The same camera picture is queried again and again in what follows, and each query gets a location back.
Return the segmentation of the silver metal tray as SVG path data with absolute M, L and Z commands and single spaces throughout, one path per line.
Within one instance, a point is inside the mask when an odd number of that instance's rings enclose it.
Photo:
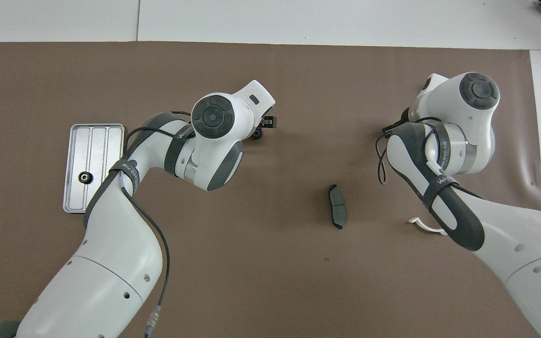
M 67 213 L 84 213 L 90 200 L 108 175 L 110 167 L 122 156 L 124 126 L 117 123 L 75 124 L 71 126 L 67 152 L 62 208 Z M 88 171 L 90 184 L 82 184 L 78 175 Z

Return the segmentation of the dark grey brake pad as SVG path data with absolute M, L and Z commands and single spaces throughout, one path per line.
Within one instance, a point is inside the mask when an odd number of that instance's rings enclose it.
M 343 193 L 340 188 L 333 184 L 329 187 L 328 191 L 329 202 L 331 205 L 332 223 L 336 229 L 342 230 L 347 216 L 347 210 Z

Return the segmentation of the brown table mat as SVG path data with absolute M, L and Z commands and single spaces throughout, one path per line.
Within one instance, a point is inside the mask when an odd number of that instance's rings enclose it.
M 276 129 L 247 140 L 216 191 L 153 169 L 136 201 L 171 250 L 153 336 L 533 338 L 482 261 L 441 235 L 374 141 L 431 73 L 490 76 L 502 100 L 495 154 L 463 186 L 541 210 L 541 165 L 528 51 L 178 42 L 0 43 L 0 322 L 20 321 L 85 234 L 62 209 L 69 132 L 126 130 L 187 111 L 257 79 Z M 343 193 L 342 230 L 329 187 Z

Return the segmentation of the white semicircular bracket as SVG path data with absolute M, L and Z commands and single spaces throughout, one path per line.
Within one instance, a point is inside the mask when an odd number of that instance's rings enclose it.
M 413 217 L 413 218 L 409 219 L 408 223 L 418 226 L 423 231 L 427 231 L 427 232 L 431 232 L 431 233 L 438 233 L 440 235 L 447 236 L 447 233 L 446 233 L 445 230 L 431 228 L 431 227 L 427 226 L 419 217 Z

